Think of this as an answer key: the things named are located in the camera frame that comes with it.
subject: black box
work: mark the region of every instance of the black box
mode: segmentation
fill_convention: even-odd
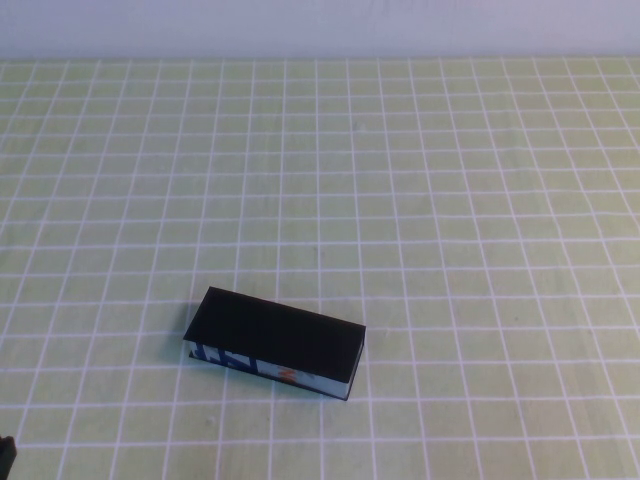
[[[190,356],[346,400],[364,325],[209,287],[184,335]]]

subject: rectangular box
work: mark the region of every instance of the rectangular box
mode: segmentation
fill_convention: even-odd
[[[365,329],[209,287],[184,340],[192,358],[346,400]]]

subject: cutting mat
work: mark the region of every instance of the cutting mat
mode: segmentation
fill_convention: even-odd
[[[639,76],[0,63],[12,478],[637,477]],[[209,285],[366,324],[350,400],[189,359]]]

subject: black lid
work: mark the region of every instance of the black lid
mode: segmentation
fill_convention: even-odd
[[[347,383],[364,332],[363,325],[209,287],[184,339]]]

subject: white wall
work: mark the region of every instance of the white wall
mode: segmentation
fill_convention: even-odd
[[[640,53],[638,0],[0,0],[0,56]]]

